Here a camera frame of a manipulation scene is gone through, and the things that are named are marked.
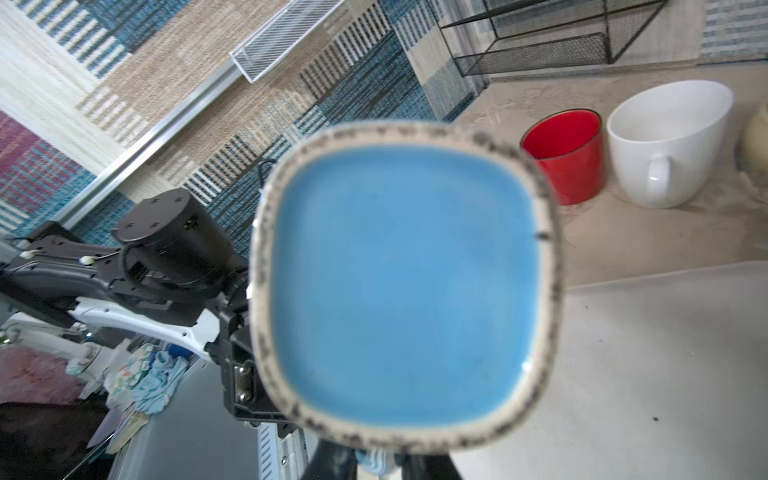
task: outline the beige countertop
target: beige countertop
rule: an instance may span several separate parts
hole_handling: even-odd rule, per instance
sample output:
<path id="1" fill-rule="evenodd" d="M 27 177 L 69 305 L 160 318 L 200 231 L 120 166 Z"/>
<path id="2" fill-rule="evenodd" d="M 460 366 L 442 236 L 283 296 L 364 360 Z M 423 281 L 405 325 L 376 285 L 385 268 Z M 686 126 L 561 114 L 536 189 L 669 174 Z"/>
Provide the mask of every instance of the beige countertop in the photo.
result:
<path id="1" fill-rule="evenodd" d="M 603 190 L 582 204 L 560 209 L 568 285 L 768 260 L 768 205 L 749 196 L 733 160 L 746 123 L 757 105 L 768 99 L 768 63 L 497 82 L 456 120 L 517 144 L 530 126 L 555 112 L 590 108 L 605 121 L 622 101 L 640 91 L 694 78 L 719 81 L 736 95 L 709 180 L 679 207 L 639 207 L 611 171 L 606 145 L 608 175 Z"/>

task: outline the mug handle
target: mug handle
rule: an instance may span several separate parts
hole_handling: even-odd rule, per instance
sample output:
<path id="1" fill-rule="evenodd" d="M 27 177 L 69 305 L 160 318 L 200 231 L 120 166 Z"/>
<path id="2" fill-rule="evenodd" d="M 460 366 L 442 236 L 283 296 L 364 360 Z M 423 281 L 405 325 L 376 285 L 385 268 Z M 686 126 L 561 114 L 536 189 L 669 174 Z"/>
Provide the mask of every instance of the mug handle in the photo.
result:
<path id="1" fill-rule="evenodd" d="M 648 202 L 656 205 L 664 202 L 670 186 L 672 159 L 660 154 L 650 159 L 648 164 Z"/>

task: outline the black wire basket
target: black wire basket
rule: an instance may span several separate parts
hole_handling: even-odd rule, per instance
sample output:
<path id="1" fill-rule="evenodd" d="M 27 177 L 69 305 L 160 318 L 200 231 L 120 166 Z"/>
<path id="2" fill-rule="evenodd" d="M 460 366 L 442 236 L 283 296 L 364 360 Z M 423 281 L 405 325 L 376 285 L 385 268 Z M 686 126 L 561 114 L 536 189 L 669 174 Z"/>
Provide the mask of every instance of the black wire basket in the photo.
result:
<path id="1" fill-rule="evenodd" d="M 605 65 L 622 56 L 667 1 L 486 0 L 484 12 L 440 29 L 464 76 Z M 478 32 L 489 45 L 467 55 L 478 46 L 462 39 Z"/>

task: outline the speckled plate rim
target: speckled plate rim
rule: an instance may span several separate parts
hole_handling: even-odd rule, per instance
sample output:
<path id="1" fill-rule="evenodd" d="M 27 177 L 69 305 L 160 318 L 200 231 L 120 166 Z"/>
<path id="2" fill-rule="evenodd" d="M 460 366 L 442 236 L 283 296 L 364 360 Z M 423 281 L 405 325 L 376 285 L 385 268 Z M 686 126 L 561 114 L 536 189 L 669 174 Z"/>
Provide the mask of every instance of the speckled plate rim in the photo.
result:
<path id="1" fill-rule="evenodd" d="M 494 161 L 517 177 L 533 202 L 541 276 L 538 320 L 529 362 L 511 395 L 489 414 L 447 427 L 380 427 L 339 419 L 307 405 L 287 382 L 275 355 L 270 322 L 271 252 L 276 215 L 283 192 L 303 167 L 319 154 L 371 144 L 427 144 L 447 147 Z M 554 362 L 562 310 L 561 231 L 557 203 L 545 175 L 516 147 L 489 134 L 450 124 L 370 121 L 342 124 L 296 145 L 272 171 L 253 222 L 250 252 L 250 332 L 261 381 L 275 406 L 298 425 L 350 447 L 380 447 L 400 452 L 439 453 L 496 439 L 519 425 L 535 406 Z"/>

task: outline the red cup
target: red cup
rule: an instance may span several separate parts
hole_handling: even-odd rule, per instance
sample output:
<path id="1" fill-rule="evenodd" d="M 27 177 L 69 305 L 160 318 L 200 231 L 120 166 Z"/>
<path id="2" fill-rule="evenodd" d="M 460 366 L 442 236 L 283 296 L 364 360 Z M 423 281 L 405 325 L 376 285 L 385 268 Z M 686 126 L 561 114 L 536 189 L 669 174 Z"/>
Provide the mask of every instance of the red cup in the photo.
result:
<path id="1" fill-rule="evenodd" d="M 605 182 L 602 119 L 586 108 L 546 117 L 529 128 L 520 147 L 547 173 L 560 205 L 579 204 Z"/>

